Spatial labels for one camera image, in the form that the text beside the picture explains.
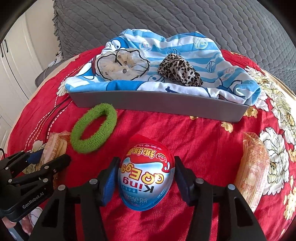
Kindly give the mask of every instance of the silver screw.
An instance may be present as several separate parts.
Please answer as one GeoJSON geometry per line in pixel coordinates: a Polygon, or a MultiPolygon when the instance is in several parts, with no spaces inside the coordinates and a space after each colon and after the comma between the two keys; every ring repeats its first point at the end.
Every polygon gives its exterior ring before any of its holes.
{"type": "Polygon", "coordinates": [[[65,190],[65,188],[66,188],[66,186],[64,184],[62,184],[62,185],[59,185],[57,189],[59,191],[63,191],[63,190],[65,190]]]}
{"type": "Polygon", "coordinates": [[[90,179],[90,180],[89,180],[89,183],[90,183],[91,185],[94,185],[94,184],[97,184],[97,183],[98,183],[98,180],[95,179],[95,178],[93,178],[93,179],[90,179]]]}
{"type": "Polygon", "coordinates": [[[228,184],[228,188],[229,188],[230,190],[234,190],[234,189],[235,189],[235,185],[233,185],[233,184],[228,184]]]}
{"type": "Polygon", "coordinates": [[[203,184],[205,181],[202,178],[198,177],[197,179],[195,179],[195,182],[198,184],[203,184]]]}

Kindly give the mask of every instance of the leopard print fabric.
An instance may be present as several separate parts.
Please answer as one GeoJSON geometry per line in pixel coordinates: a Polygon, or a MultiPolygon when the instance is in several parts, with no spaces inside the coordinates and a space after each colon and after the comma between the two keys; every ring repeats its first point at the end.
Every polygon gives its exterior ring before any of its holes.
{"type": "Polygon", "coordinates": [[[181,56],[171,53],[159,65],[157,73],[185,86],[201,86],[200,74],[181,56]]]}

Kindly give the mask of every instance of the white wardrobe door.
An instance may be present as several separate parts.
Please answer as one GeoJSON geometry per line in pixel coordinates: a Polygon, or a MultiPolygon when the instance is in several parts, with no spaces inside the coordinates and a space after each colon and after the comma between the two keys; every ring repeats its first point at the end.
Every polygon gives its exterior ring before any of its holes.
{"type": "Polygon", "coordinates": [[[10,125],[8,125],[8,123],[2,117],[0,117],[0,148],[5,148],[10,130],[10,125]]]}
{"type": "Polygon", "coordinates": [[[24,14],[9,30],[3,47],[18,84],[30,98],[37,89],[35,79],[43,70],[34,51],[24,14]]]}
{"type": "Polygon", "coordinates": [[[18,85],[11,72],[8,62],[2,58],[0,52],[0,115],[4,120],[13,126],[28,98],[18,85]]]}

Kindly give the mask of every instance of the green terry cloth ring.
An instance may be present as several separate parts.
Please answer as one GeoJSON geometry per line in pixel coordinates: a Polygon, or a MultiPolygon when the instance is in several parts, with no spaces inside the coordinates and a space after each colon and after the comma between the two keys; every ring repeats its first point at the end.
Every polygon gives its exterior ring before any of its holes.
{"type": "Polygon", "coordinates": [[[89,153],[101,147],[109,138],[117,122],[116,110],[110,104],[96,105],[85,113],[74,125],[70,142],[73,149],[79,153],[89,153]],[[98,117],[106,115],[107,118],[100,129],[90,138],[80,140],[85,128],[98,117]]]}

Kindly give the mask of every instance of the blue and white striped cloth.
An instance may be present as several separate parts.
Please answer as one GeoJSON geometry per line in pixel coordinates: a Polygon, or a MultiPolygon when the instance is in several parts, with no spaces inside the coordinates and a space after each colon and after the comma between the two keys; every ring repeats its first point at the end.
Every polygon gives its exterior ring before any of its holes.
{"type": "Polygon", "coordinates": [[[135,80],[106,80],[93,74],[91,60],[74,77],[66,79],[68,92],[90,91],[161,91],[218,98],[253,105],[260,94],[260,87],[248,73],[227,62],[213,40],[199,32],[177,34],[164,38],[146,29],[127,29],[110,40],[102,54],[118,49],[137,48],[150,61],[149,71],[135,80]],[[172,82],[157,73],[162,60],[170,53],[181,55],[200,74],[202,87],[187,87],[172,82]]]}

